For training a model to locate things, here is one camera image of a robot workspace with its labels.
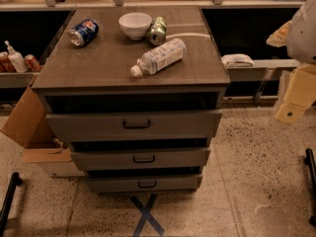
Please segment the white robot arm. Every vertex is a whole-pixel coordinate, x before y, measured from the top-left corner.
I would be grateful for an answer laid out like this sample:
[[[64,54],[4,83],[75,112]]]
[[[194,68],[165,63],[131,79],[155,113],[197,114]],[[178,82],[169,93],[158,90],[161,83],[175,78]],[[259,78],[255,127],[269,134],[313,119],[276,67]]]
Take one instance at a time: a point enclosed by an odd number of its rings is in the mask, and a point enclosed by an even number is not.
[[[306,0],[292,19],[267,39],[267,44],[285,46],[287,55],[299,62],[287,81],[279,82],[274,121],[290,125],[316,101],[316,0]]]

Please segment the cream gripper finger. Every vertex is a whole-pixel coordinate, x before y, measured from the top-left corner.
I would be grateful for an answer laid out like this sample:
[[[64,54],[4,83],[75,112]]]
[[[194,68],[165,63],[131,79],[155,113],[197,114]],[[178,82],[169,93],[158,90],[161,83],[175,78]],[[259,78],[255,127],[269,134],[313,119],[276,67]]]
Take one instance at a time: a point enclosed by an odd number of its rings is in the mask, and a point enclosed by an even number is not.
[[[290,26],[291,21],[284,23],[267,38],[267,44],[274,47],[286,46],[288,30]]]
[[[316,65],[300,64],[279,78],[274,119],[290,125],[299,120],[316,101]]]

